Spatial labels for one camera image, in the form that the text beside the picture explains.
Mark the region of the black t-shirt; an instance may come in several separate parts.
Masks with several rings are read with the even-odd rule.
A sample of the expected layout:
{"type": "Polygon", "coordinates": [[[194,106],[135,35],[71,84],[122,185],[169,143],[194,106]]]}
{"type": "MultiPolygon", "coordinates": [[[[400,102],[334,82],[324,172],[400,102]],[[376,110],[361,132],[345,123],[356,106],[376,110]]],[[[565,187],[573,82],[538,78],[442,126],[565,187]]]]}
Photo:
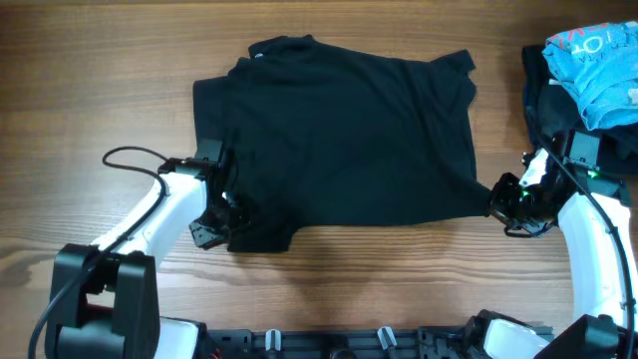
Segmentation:
{"type": "Polygon", "coordinates": [[[312,225],[414,225],[487,212],[465,50],[422,62],[311,36],[250,46],[225,75],[192,87],[195,134],[233,163],[242,220],[232,252],[289,248],[312,225]]]}

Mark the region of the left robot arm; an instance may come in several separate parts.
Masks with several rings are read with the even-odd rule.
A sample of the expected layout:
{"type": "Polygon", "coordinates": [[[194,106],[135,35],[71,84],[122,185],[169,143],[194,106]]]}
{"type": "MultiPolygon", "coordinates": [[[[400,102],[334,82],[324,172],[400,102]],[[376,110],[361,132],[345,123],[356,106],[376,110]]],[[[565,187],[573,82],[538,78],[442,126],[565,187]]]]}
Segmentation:
{"type": "Polygon", "coordinates": [[[247,222],[230,192],[236,160],[215,140],[199,143],[192,158],[164,158],[122,222],[87,245],[65,245],[29,357],[39,345],[48,358],[221,357],[205,324],[160,315],[157,270],[183,231],[208,249],[247,222]]]}

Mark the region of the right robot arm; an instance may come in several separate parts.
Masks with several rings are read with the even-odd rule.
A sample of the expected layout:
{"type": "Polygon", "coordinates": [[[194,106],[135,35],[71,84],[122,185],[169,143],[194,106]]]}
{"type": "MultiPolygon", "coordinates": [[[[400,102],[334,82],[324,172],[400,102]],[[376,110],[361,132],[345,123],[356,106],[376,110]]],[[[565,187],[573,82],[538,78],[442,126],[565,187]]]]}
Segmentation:
{"type": "Polygon", "coordinates": [[[489,213],[510,237],[562,232],[569,256],[574,321],[553,339],[492,311],[471,318],[463,350],[482,358],[634,358],[637,266],[629,236],[628,190],[597,163],[600,140],[573,131],[524,154],[525,173],[501,176],[489,213]]]}

